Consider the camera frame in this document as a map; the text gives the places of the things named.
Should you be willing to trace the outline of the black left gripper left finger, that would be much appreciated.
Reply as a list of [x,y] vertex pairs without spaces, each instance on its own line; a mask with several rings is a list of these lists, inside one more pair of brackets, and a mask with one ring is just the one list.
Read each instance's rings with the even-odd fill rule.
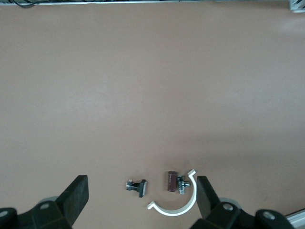
[[79,175],[58,197],[45,198],[22,214],[0,208],[0,229],[72,229],[88,200],[88,176]]

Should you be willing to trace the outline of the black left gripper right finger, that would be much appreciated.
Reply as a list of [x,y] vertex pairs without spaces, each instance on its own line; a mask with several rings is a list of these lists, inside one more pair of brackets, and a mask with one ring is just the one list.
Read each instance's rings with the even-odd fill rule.
[[277,211],[260,209],[252,216],[233,203],[221,201],[206,176],[197,177],[196,192],[202,217],[192,229],[295,229]]

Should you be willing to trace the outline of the white drawer cabinet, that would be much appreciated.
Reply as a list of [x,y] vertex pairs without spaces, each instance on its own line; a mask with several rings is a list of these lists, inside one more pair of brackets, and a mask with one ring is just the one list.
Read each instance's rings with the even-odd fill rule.
[[294,229],[305,229],[305,209],[287,215],[286,219]]

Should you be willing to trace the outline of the white semicircular clamp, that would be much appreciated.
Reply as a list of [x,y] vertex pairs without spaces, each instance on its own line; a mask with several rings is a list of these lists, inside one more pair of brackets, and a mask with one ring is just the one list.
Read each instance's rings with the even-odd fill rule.
[[168,216],[168,217],[177,217],[177,216],[181,216],[181,215],[185,214],[186,212],[188,212],[195,205],[196,199],[197,199],[197,183],[194,178],[195,174],[196,174],[195,169],[191,169],[187,173],[187,176],[189,177],[189,179],[192,183],[191,186],[193,187],[193,193],[191,195],[190,200],[183,207],[174,209],[174,210],[169,210],[169,209],[164,209],[164,208],[160,207],[155,201],[152,201],[147,205],[146,208],[148,210],[154,209],[161,215]]

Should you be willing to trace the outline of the brown cylinder with metal fitting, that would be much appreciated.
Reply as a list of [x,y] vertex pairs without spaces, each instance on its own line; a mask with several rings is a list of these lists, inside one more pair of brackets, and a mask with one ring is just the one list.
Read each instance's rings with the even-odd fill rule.
[[184,195],[185,189],[190,186],[190,181],[185,180],[184,176],[179,175],[176,171],[168,171],[167,191],[178,191],[180,195]]

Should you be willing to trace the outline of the small black clip part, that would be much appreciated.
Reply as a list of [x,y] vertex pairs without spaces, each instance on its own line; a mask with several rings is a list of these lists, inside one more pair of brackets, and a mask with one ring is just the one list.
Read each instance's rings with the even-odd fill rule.
[[129,179],[126,182],[125,187],[128,191],[136,191],[139,194],[139,197],[142,198],[146,193],[147,180],[142,179],[139,183],[137,183]]

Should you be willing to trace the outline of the white table edge rail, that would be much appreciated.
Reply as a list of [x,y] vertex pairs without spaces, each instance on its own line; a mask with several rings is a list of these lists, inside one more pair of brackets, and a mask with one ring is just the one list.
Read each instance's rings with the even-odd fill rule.
[[21,8],[31,8],[34,6],[54,6],[54,5],[85,5],[85,4],[145,4],[145,3],[189,3],[203,1],[279,1],[288,0],[0,0],[0,6],[18,6]]

